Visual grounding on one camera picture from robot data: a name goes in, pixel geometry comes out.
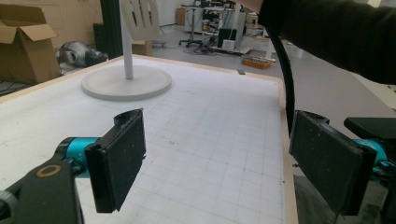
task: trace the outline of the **cardboard box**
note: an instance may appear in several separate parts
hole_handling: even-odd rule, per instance
[[[39,7],[0,4],[0,80],[36,84],[59,77],[51,38]]]
[[[134,41],[132,40],[132,54],[152,56],[152,41]]]
[[[185,20],[186,20],[186,8],[180,7],[176,9],[176,24],[184,25]]]

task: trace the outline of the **metal stand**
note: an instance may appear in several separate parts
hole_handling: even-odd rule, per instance
[[[190,44],[199,44],[199,47],[201,47],[204,43],[202,40],[194,40],[194,29],[195,29],[195,8],[192,8],[192,25],[191,25],[191,33],[190,33],[190,39],[188,40],[180,40],[178,41],[178,44],[181,45],[183,42],[187,42],[186,48],[190,46]]]

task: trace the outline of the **table surface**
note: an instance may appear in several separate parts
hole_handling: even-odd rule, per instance
[[[119,212],[95,212],[77,179],[87,223],[297,223],[280,79],[134,55],[172,88],[135,102],[84,94],[84,75],[118,58],[0,98],[0,189],[49,159],[66,137],[103,136],[119,113],[144,108],[147,157]]]

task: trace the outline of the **white round base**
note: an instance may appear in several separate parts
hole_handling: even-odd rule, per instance
[[[125,78],[124,66],[92,72],[82,79],[82,89],[101,100],[134,101],[160,95],[172,86],[172,78],[161,69],[140,65],[133,69],[133,79]]]

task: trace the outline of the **black sleeve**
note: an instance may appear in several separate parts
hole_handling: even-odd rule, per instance
[[[345,0],[264,0],[259,23],[375,82],[396,84],[396,9]]]

